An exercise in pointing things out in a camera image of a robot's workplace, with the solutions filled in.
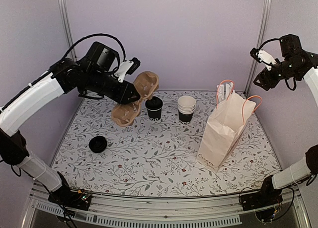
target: table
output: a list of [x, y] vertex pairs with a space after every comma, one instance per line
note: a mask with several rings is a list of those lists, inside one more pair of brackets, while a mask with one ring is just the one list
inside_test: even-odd
[[[178, 122], [177, 99], [191, 95], [197, 108], [189, 125]], [[71, 187], [131, 196], [190, 197], [230, 194], [259, 188], [280, 166], [261, 125], [251, 116], [241, 141], [224, 166], [213, 173], [195, 161], [208, 116], [216, 106], [210, 91], [158, 91], [163, 100], [160, 121], [145, 108], [132, 126], [111, 120], [115, 102], [86, 99], [67, 132], [52, 165]], [[88, 143], [97, 135], [108, 141], [102, 153]]]

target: black cup lid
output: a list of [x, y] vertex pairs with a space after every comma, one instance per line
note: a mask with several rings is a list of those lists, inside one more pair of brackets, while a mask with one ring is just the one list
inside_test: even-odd
[[150, 110], [158, 110], [163, 106], [163, 102], [160, 98], [153, 96], [151, 100], [146, 101], [146, 108]]
[[103, 152], [107, 147], [107, 140], [103, 136], [96, 136], [89, 141], [88, 146], [95, 153]]

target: white wall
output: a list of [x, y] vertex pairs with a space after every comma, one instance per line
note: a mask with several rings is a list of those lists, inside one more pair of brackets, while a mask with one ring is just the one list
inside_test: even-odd
[[[244, 90], [264, 0], [66, 0], [74, 40], [91, 33], [117, 36], [128, 58], [160, 77], [161, 89], [212, 89], [234, 79]], [[111, 39], [94, 40], [119, 51]]]
[[[38, 78], [67, 50], [57, 0], [0, 0], [0, 105]], [[49, 162], [79, 99], [76, 93], [41, 109], [22, 127], [27, 147]], [[0, 227], [17, 228], [31, 190], [25, 174], [16, 177], [0, 164]]]
[[[289, 33], [298, 35], [303, 49], [318, 53], [317, 0], [273, 0], [265, 40]], [[264, 48], [282, 59], [278, 42]], [[297, 162], [313, 145], [318, 144], [318, 108], [304, 81], [290, 91], [284, 81], [264, 91], [253, 86], [251, 94], [263, 97], [257, 115], [269, 136], [283, 168]], [[301, 193], [312, 226], [318, 227], [318, 180], [310, 187], [301, 186]]]

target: bag handle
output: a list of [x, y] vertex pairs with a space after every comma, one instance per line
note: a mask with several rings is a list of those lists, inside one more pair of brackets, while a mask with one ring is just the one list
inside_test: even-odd
[[225, 83], [225, 82], [232, 82], [232, 83], [233, 83], [232, 90], [230, 91], [230, 93], [229, 93], [229, 95], [228, 95], [228, 97], [227, 97], [227, 100], [228, 100], [229, 96], [232, 94], [232, 92], [233, 92], [233, 90], [234, 90], [234, 86], [235, 86], [234, 81], [232, 81], [232, 80], [223, 80], [223, 81], [221, 81], [221, 83], [218, 85], [218, 88], [217, 88], [217, 107], [218, 107], [218, 103], [219, 103], [219, 102], [218, 102], [219, 87], [220, 87], [221, 84], [223, 84], [223, 83]]
[[244, 104], [243, 104], [243, 107], [242, 107], [242, 116], [243, 116], [243, 124], [245, 125], [245, 119], [244, 119], [244, 106], [245, 106], [245, 103], [248, 101], [248, 100], [250, 100], [250, 99], [252, 99], [252, 98], [255, 98], [255, 97], [257, 97], [257, 98], [259, 98], [260, 99], [260, 103], [255, 107], [255, 109], [253, 110], [253, 112], [252, 112], [252, 114], [255, 112], [255, 110], [257, 110], [258, 109], [258, 107], [261, 105], [261, 103], [263, 102], [263, 98], [262, 97], [260, 97], [259, 95], [252, 95], [252, 96], [250, 96], [248, 99], [246, 99], [245, 100], [245, 102], [244, 102]]

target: brown cup carrier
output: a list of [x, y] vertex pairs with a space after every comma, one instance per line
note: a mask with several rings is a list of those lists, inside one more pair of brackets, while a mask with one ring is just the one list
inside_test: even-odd
[[135, 118], [140, 115], [142, 102], [152, 99], [153, 92], [158, 90], [159, 77], [152, 72], [143, 72], [137, 76], [133, 84], [140, 99], [127, 105], [117, 104], [111, 112], [111, 118], [121, 127], [134, 123]]

